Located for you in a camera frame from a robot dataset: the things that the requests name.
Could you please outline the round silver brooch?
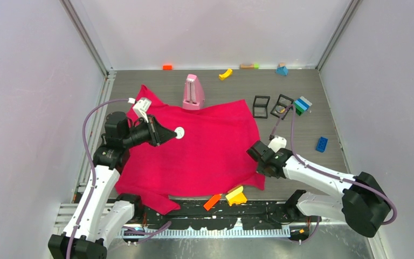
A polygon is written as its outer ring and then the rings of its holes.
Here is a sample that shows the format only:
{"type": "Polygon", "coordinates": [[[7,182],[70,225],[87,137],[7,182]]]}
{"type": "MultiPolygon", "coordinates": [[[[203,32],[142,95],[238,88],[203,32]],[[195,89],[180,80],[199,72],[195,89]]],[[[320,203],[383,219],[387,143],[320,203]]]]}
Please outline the round silver brooch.
{"type": "Polygon", "coordinates": [[[176,133],[176,139],[181,139],[185,135],[185,130],[183,127],[177,127],[174,132],[176,133]]]}

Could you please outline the red cloth garment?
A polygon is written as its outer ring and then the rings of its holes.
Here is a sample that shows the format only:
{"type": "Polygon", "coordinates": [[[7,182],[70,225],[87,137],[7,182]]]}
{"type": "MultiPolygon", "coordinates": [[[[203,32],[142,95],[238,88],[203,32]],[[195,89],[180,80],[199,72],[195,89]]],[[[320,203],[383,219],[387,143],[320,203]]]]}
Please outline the red cloth garment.
{"type": "Polygon", "coordinates": [[[148,114],[163,127],[183,127],[185,135],[158,147],[131,148],[115,185],[119,194],[138,195],[145,206],[167,214],[180,208],[173,196],[212,196],[238,185],[265,188],[265,177],[246,152],[260,135],[245,100],[185,110],[165,104],[146,86],[137,97],[151,100],[148,114]]]}

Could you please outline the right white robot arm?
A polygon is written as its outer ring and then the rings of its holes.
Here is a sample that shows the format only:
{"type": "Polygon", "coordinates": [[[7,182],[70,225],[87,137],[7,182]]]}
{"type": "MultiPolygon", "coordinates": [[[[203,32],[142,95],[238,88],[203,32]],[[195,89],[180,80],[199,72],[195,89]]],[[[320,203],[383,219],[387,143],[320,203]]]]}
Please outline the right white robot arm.
{"type": "Polygon", "coordinates": [[[284,204],[292,221],[319,216],[345,222],[358,234],[372,238],[393,207],[385,192],[369,173],[352,175],[312,163],[286,149],[286,141],[273,139],[269,145],[257,141],[248,155],[257,162],[257,173],[305,183],[322,195],[296,190],[284,204]]]}

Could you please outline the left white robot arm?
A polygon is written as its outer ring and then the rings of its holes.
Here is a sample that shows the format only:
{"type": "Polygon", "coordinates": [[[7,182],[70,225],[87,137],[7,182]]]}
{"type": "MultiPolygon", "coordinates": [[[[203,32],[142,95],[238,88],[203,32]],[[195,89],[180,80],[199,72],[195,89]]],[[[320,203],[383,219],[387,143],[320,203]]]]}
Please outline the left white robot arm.
{"type": "Polygon", "coordinates": [[[124,112],[106,116],[102,143],[91,156],[92,172],[78,206],[60,235],[53,234],[48,248],[53,258],[106,258],[111,242],[129,221],[138,223],[144,210],[138,195],[124,194],[103,214],[110,192],[130,155],[140,144],[160,146],[177,137],[153,115],[132,122],[124,112]]]}

